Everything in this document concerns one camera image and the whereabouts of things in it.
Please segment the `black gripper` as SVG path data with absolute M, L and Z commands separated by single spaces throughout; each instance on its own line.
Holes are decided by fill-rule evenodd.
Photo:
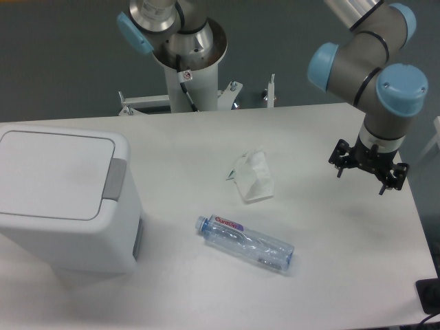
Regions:
M 329 158 L 329 163 L 338 170 L 337 178 L 341 178 L 346 168 L 358 167 L 374 174 L 382 183 L 379 195 L 383 195 L 386 190 L 400 191 L 410 169 L 407 163 L 394 164 L 395 155 L 396 151 L 385 153 L 380 152 L 377 147 L 368 148 L 360 137 L 357 137 L 354 147 L 340 139 Z

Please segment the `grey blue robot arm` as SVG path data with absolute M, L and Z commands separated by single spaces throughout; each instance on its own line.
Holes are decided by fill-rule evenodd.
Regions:
M 412 38 L 417 20 L 399 3 L 329 1 L 328 6 L 353 38 L 343 46 L 321 45 L 307 77 L 365 115 L 356 143 L 338 141 L 329 162 L 339 172 L 358 168 L 373 174 L 383 190 L 400 190 L 409 165 L 394 159 L 424 105 L 428 81 L 420 69 L 390 59 Z M 232 99 L 218 90 L 226 34 L 195 1 L 132 1 L 116 22 L 132 48 L 154 55 L 164 68 L 172 111 L 231 109 Z

